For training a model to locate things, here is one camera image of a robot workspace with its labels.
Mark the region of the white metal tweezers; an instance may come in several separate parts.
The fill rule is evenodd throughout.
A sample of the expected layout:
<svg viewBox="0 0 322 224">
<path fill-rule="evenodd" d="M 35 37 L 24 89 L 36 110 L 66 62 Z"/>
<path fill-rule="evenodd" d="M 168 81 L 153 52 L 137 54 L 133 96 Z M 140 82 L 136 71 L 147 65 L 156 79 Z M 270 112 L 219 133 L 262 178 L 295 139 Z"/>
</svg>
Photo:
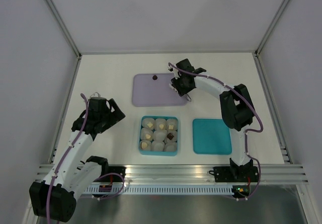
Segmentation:
<svg viewBox="0 0 322 224">
<path fill-rule="evenodd" d="M 185 97 L 186 97 L 186 100 L 187 100 L 188 102 L 191 102 L 191 101 L 192 101 L 192 98 L 191 98 L 188 94 L 186 94 L 186 95 L 185 95 Z"/>
</svg>

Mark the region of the teal box lid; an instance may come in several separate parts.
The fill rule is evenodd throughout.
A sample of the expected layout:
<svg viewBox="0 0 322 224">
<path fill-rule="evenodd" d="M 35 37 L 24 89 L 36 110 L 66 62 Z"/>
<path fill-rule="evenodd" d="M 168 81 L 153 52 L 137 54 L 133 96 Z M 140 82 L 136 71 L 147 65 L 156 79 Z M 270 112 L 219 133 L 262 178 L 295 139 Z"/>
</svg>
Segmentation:
<svg viewBox="0 0 322 224">
<path fill-rule="evenodd" d="M 199 155 L 230 155 L 229 128 L 222 119 L 193 120 L 193 151 Z"/>
</svg>

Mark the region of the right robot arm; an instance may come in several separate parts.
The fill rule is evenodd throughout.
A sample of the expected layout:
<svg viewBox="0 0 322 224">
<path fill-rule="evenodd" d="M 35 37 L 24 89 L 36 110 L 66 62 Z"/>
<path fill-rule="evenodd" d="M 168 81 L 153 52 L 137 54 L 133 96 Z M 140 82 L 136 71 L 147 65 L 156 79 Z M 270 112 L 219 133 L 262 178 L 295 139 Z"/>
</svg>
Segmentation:
<svg viewBox="0 0 322 224">
<path fill-rule="evenodd" d="M 259 161 L 248 151 L 250 125 L 259 116 L 254 109 L 250 94 L 245 85 L 230 86 L 212 76 L 206 75 L 203 68 L 194 68 L 188 59 L 177 64 L 168 64 L 173 72 L 170 87 L 179 95 L 185 96 L 193 89 L 203 90 L 220 101 L 221 118 L 229 129 L 231 157 L 229 166 L 213 167 L 209 172 L 217 183 L 259 182 L 261 169 Z"/>
</svg>

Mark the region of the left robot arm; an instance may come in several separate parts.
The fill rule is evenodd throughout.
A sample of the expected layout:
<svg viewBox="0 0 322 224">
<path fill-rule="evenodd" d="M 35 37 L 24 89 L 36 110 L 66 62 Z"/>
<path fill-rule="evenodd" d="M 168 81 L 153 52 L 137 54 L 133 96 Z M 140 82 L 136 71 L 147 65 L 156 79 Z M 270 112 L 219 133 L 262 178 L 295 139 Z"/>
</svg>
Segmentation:
<svg viewBox="0 0 322 224">
<path fill-rule="evenodd" d="M 90 156 L 77 169 L 97 135 L 125 118 L 114 99 L 87 99 L 84 94 L 81 97 L 86 108 L 72 125 L 64 153 L 43 180 L 33 182 L 29 189 L 34 214 L 46 218 L 48 223 L 68 222 L 77 201 L 93 182 L 114 178 L 125 183 L 124 176 L 111 172 L 108 160 L 103 157 Z"/>
</svg>

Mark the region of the teal chocolate box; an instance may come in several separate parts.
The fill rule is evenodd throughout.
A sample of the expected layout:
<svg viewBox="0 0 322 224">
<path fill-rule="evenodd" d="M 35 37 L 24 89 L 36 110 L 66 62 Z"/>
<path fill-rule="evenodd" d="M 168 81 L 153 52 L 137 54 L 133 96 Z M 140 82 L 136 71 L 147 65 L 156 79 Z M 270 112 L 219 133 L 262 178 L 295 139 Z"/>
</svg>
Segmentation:
<svg viewBox="0 0 322 224">
<path fill-rule="evenodd" d="M 140 148 L 139 148 L 139 144 L 140 144 L 140 142 L 142 141 L 141 139 L 140 139 L 140 132 L 141 132 L 141 129 L 143 128 L 142 127 L 142 120 L 144 119 L 144 118 L 153 118 L 153 119 L 157 119 L 157 118 L 163 118 L 163 119 L 165 119 L 165 120 L 167 120 L 167 119 L 177 119 L 177 121 L 178 121 L 178 130 L 177 130 L 177 132 L 178 132 L 178 138 L 177 138 L 177 141 L 176 141 L 176 143 L 177 143 L 177 151 L 176 152 L 154 152 L 154 151 L 141 151 L 140 150 Z M 142 117 L 142 119 L 141 119 L 141 124 L 140 124 L 140 131 L 139 131 L 139 137 L 138 137 L 138 150 L 139 150 L 139 152 L 142 154 L 142 155 L 146 155 L 146 156 L 162 156 L 162 157 L 174 157 L 174 156 L 176 156 L 177 155 L 177 153 L 178 153 L 178 150 L 179 150 L 179 120 L 178 120 L 178 118 L 176 118 L 176 117 L 167 117 L 167 116 L 143 116 Z"/>
</svg>

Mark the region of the lilac plastic tray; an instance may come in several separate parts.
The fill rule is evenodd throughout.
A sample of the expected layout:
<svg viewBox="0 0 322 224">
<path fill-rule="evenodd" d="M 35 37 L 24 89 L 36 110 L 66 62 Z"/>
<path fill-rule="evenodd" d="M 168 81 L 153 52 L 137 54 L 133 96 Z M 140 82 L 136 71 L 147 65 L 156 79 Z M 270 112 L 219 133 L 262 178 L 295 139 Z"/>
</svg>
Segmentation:
<svg viewBox="0 0 322 224">
<path fill-rule="evenodd" d="M 172 73 L 141 73 L 133 78 L 132 104 L 136 107 L 184 106 L 187 100 L 170 88 Z"/>
</svg>

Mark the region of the white paper cup back-right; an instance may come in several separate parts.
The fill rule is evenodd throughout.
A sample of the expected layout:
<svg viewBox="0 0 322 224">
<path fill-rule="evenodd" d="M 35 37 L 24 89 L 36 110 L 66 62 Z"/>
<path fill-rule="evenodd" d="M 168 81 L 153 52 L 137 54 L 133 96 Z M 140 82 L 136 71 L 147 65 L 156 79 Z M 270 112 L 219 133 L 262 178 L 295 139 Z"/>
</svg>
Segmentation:
<svg viewBox="0 0 322 224">
<path fill-rule="evenodd" d="M 167 119 L 166 120 L 166 124 L 167 124 L 167 130 L 169 130 L 168 129 L 168 126 L 169 125 L 173 125 L 174 126 L 173 131 L 177 131 L 178 130 L 178 121 L 177 121 L 177 119 Z"/>
</svg>

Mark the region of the white paper cup back-left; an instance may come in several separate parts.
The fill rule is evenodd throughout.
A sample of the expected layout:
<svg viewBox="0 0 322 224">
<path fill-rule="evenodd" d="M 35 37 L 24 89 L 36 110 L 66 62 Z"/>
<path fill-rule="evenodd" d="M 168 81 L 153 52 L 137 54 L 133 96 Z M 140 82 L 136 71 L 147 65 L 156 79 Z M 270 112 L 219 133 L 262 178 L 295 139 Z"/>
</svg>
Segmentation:
<svg viewBox="0 0 322 224">
<path fill-rule="evenodd" d="M 142 127 L 144 127 L 144 128 L 147 128 L 147 129 L 150 129 L 150 128 L 148 128 L 148 126 L 147 126 L 147 124 L 149 123 L 149 122 L 151 122 L 151 123 L 153 123 L 153 125 L 155 124 L 155 119 L 153 119 L 153 118 L 144 118 L 143 120 L 142 120 Z"/>
</svg>

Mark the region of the white paper cup middle-left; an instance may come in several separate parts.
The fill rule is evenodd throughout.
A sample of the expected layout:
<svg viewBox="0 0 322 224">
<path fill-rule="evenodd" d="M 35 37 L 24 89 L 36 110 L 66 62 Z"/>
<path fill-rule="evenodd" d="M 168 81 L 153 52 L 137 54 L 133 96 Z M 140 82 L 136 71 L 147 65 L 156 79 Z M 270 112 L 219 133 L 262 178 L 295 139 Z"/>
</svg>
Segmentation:
<svg viewBox="0 0 322 224">
<path fill-rule="evenodd" d="M 151 137 L 152 137 L 152 139 L 151 140 L 153 140 L 153 131 L 152 130 L 150 130 L 150 129 L 147 129 L 147 128 L 142 128 L 141 129 L 141 132 L 140 132 L 140 139 L 141 140 L 146 140 L 146 138 L 145 138 L 145 135 L 146 134 L 150 134 L 151 135 Z"/>
</svg>

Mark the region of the white paper cup back-middle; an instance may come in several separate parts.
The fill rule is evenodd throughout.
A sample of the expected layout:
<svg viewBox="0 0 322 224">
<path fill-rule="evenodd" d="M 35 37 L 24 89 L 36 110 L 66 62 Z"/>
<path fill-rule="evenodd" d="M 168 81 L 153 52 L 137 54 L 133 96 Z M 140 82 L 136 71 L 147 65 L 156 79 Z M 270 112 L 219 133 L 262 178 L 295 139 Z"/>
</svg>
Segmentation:
<svg viewBox="0 0 322 224">
<path fill-rule="evenodd" d="M 159 129 L 159 125 L 160 125 L 160 124 L 163 124 L 163 125 L 164 125 L 164 129 L 163 129 L 163 130 L 166 130 L 166 128 L 167 128 L 167 124 L 166 124 L 166 120 L 165 120 L 165 119 L 163 119 L 163 118 L 157 118 L 157 119 L 155 120 L 154 129 L 155 129 L 155 130 L 160 130 L 160 129 Z"/>
</svg>

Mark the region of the white paper cup front-left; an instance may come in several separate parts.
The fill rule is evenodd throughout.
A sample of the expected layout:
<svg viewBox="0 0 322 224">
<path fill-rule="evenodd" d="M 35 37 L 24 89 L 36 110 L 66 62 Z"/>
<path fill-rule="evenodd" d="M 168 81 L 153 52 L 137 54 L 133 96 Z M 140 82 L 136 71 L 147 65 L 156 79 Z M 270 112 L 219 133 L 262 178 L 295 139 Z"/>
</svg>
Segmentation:
<svg viewBox="0 0 322 224">
<path fill-rule="evenodd" d="M 148 140 L 142 140 L 139 144 L 141 151 L 151 151 L 151 142 Z"/>
</svg>

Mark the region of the white paper cup middle-right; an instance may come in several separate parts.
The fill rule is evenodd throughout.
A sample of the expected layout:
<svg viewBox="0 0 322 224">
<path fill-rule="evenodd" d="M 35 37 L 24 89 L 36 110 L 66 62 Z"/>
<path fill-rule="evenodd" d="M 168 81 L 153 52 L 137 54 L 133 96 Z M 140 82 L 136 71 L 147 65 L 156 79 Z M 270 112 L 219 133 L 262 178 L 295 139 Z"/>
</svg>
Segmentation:
<svg viewBox="0 0 322 224">
<path fill-rule="evenodd" d="M 174 138 L 172 140 L 167 139 L 167 134 L 168 133 L 172 133 L 174 135 Z M 165 137 L 165 143 L 176 142 L 177 141 L 177 138 L 178 138 L 178 132 L 177 131 L 168 130 L 167 134 L 166 134 L 166 137 Z"/>
</svg>

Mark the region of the white paper cup centre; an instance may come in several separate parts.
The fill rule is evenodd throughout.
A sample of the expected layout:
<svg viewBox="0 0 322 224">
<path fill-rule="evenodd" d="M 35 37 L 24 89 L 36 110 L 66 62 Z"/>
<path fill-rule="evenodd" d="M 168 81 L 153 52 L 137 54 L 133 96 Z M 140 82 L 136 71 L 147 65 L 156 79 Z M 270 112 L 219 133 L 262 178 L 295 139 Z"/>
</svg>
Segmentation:
<svg viewBox="0 0 322 224">
<path fill-rule="evenodd" d="M 167 135 L 167 130 L 156 130 L 153 132 L 154 141 L 164 141 Z"/>
</svg>

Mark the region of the white paper cup front-middle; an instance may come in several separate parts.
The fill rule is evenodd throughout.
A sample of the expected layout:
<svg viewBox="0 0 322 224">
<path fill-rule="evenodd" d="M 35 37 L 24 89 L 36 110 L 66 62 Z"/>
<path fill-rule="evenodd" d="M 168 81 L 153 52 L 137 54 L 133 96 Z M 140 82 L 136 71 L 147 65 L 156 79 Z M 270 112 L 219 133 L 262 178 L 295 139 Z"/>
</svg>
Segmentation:
<svg viewBox="0 0 322 224">
<path fill-rule="evenodd" d="M 153 141 L 151 143 L 151 150 L 154 152 L 163 152 L 165 143 L 163 141 Z"/>
</svg>

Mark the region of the white paper cup front-right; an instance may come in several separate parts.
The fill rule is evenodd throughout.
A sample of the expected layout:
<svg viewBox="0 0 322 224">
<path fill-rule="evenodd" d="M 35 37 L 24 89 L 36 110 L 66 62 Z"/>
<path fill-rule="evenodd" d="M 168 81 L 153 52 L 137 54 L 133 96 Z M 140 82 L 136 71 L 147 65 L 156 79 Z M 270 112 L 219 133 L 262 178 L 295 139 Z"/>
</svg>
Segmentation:
<svg viewBox="0 0 322 224">
<path fill-rule="evenodd" d="M 164 152 L 176 152 L 177 151 L 177 143 L 169 142 L 164 147 Z"/>
</svg>

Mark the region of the aluminium mounting rail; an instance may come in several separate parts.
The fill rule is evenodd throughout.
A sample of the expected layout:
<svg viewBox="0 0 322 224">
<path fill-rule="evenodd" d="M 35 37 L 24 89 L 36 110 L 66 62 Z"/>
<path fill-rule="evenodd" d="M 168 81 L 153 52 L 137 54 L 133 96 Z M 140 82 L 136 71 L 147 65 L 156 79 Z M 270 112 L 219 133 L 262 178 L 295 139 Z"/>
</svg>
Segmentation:
<svg viewBox="0 0 322 224">
<path fill-rule="evenodd" d="M 212 165 L 124 165 L 126 183 L 149 184 L 218 184 L 209 174 Z M 261 180 L 263 185 L 308 184 L 302 165 L 263 164 Z"/>
</svg>

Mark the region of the right aluminium frame post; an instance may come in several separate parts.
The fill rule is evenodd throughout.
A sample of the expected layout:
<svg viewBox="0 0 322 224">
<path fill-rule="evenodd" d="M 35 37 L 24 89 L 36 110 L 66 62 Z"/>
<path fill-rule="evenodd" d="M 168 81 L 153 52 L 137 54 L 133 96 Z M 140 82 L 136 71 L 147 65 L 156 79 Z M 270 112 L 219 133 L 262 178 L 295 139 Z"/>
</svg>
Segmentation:
<svg viewBox="0 0 322 224">
<path fill-rule="evenodd" d="M 282 157 L 285 164 L 293 164 L 289 148 L 287 146 L 286 137 L 284 130 L 282 128 L 281 119 L 277 110 L 277 106 L 273 97 L 272 90 L 270 88 L 269 81 L 267 79 L 267 74 L 265 72 L 264 62 L 261 59 L 261 53 L 263 53 L 265 46 L 267 45 L 269 39 L 271 38 L 275 28 L 278 26 L 279 21 L 282 19 L 284 13 L 286 12 L 288 6 L 292 0 L 283 0 L 276 11 L 272 21 L 270 22 L 264 36 L 262 37 L 257 48 L 252 52 L 252 56 L 255 62 L 257 73 L 261 82 L 262 89 L 264 91 L 264 96 L 268 105 L 270 116 L 273 122 L 275 133 L 278 138 L 278 143 L 282 153 Z"/>
</svg>

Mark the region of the aluminium frame post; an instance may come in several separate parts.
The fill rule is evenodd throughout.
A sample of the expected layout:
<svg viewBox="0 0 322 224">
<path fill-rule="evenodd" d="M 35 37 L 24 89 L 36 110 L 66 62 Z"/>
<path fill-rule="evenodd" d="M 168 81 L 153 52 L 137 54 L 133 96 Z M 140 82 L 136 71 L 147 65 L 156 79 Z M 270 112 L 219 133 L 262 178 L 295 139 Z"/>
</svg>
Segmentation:
<svg viewBox="0 0 322 224">
<path fill-rule="evenodd" d="M 76 78 L 76 75 L 77 75 L 77 70 L 78 70 L 78 62 L 79 60 L 81 59 L 81 52 L 80 50 L 78 49 L 74 39 L 72 38 L 72 35 L 70 33 L 70 31 L 68 30 L 60 12 L 58 11 L 56 5 L 55 5 L 55 2 L 53 0 L 44 0 L 46 5 L 48 6 L 51 14 L 53 15 L 55 21 L 57 22 L 60 30 L 62 31 L 68 45 L 70 46 L 70 48 L 72 49 L 74 55 L 76 56 L 76 63 L 75 63 L 75 67 L 74 67 L 74 70 L 73 70 L 73 75 L 72 75 L 72 78 L 71 78 L 71 84 L 74 83 L 75 81 L 75 78 Z"/>
<path fill-rule="evenodd" d="M 282 19 L 284 13 L 286 12 L 288 6 L 292 0 L 283 0 L 276 11 L 272 21 L 270 22 L 264 36 L 262 37 L 257 48 L 252 52 L 252 56 L 255 62 L 257 73 L 261 82 L 262 89 L 264 91 L 264 96 L 268 105 L 270 116 L 273 122 L 275 133 L 278 138 L 278 143 L 282 153 L 282 157 L 285 164 L 293 164 L 289 148 L 287 146 L 286 137 L 284 130 L 282 128 L 281 119 L 277 110 L 277 106 L 273 97 L 272 90 L 270 88 L 269 81 L 267 79 L 267 74 L 265 72 L 264 62 L 261 59 L 261 53 L 263 53 L 265 46 L 267 45 L 269 39 L 271 38 L 275 28 L 278 26 L 279 21 Z"/>
</svg>

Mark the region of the left aluminium frame post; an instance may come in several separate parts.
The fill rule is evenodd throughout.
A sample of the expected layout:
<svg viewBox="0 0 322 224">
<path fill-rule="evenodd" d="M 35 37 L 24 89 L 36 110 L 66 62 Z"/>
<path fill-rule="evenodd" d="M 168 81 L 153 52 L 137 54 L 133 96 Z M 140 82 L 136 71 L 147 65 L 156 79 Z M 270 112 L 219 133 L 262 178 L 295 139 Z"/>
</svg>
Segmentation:
<svg viewBox="0 0 322 224">
<path fill-rule="evenodd" d="M 60 30 L 62 31 L 68 45 L 70 46 L 70 48 L 72 49 L 74 55 L 76 56 L 76 63 L 75 63 L 75 67 L 74 67 L 74 70 L 73 70 L 73 75 L 72 75 L 72 78 L 71 78 L 71 84 L 74 83 L 75 81 L 75 78 L 76 78 L 76 75 L 77 75 L 77 70 L 78 70 L 78 62 L 79 60 L 81 59 L 81 52 L 80 50 L 78 49 L 74 39 L 72 38 L 72 35 L 70 33 L 70 31 L 68 30 L 60 12 L 58 11 L 56 5 L 55 5 L 55 2 L 53 0 L 44 0 L 46 5 L 48 6 L 51 14 L 53 15 L 55 21 L 57 22 Z"/>
</svg>

